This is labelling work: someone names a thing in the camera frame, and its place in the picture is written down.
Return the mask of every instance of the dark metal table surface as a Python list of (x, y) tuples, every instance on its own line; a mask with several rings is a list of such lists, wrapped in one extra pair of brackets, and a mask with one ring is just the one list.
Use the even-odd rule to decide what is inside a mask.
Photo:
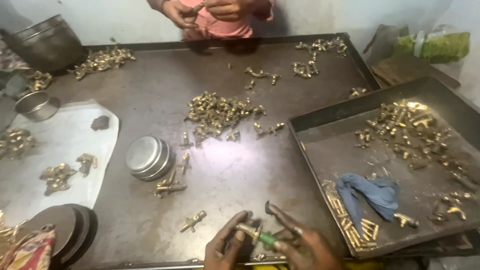
[[(48, 89), (63, 103), (94, 98), (121, 119), (117, 145), (94, 207), (97, 235), (74, 269), (181, 266), (185, 263), (173, 262), (203, 260), (207, 242), (243, 209), (261, 218), (266, 230), (282, 229), (265, 214), (267, 200), (318, 228), (339, 256), (348, 256), (290, 130), (284, 128), (276, 137), (257, 140), (253, 123), (268, 126), (286, 122), (288, 117), (345, 99), (352, 87), (368, 87), (351, 59), (333, 52), (321, 54), (317, 61), (321, 73), (305, 80), (292, 76), (290, 63), (306, 61), (308, 54), (294, 50), (292, 44), (262, 46), (254, 54), (244, 55), (225, 49), (204, 54), (174, 50), (135, 55), (136, 62), (129, 61), (118, 70), (90, 75), (79, 82), (70, 75), (58, 77)], [(257, 92), (247, 92), (244, 86), (252, 77), (243, 71), (249, 65), (283, 77), (276, 86), (268, 79), (258, 79)], [(210, 138), (203, 149), (188, 150), (192, 169), (183, 177), (177, 176), (188, 188), (164, 199), (153, 196), (156, 182), (135, 179), (124, 165), (128, 146), (140, 136), (154, 135), (173, 146), (179, 162), (184, 153), (178, 148), (181, 135), (194, 126), (183, 121), (187, 103), (204, 91), (240, 100), (250, 97), (254, 105), (266, 107), (268, 116), (243, 119), (238, 125), (240, 142)], [(179, 233), (185, 218), (201, 210), (208, 216), (195, 226), (197, 232)], [(260, 253), (278, 256), (258, 245), (251, 254), (243, 254), (244, 261)]]

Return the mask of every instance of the steel bowl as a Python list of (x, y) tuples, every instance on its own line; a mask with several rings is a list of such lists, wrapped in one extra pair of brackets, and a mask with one ring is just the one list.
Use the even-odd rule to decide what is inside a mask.
[(125, 164), (136, 178), (152, 181), (168, 171), (171, 160), (170, 146), (166, 142), (143, 136), (130, 145)]
[(6, 35), (3, 41), (31, 67), (42, 72), (66, 68), (84, 55), (80, 40), (60, 15)]
[(39, 122), (52, 117), (60, 108), (60, 100), (50, 97), (44, 91), (30, 93), (19, 99), (15, 111), (32, 122)]

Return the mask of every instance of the rag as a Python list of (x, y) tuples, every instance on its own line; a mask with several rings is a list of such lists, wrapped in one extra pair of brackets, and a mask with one ring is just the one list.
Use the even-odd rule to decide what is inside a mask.
[(377, 178), (368, 181), (358, 174), (346, 173), (338, 178), (336, 190), (358, 232), (362, 231), (363, 210), (357, 191), (364, 195), (370, 206), (385, 220), (391, 221), (398, 208), (399, 186), (392, 179)]

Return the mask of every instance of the person in pink shirt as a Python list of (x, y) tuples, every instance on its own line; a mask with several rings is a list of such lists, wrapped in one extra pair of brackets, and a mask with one ring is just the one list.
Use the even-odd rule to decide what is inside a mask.
[[(183, 29), (183, 40), (252, 36), (251, 15), (273, 19), (275, 0), (147, 0), (152, 9)], [(198, 13), (192, 7), (203, 3)]]

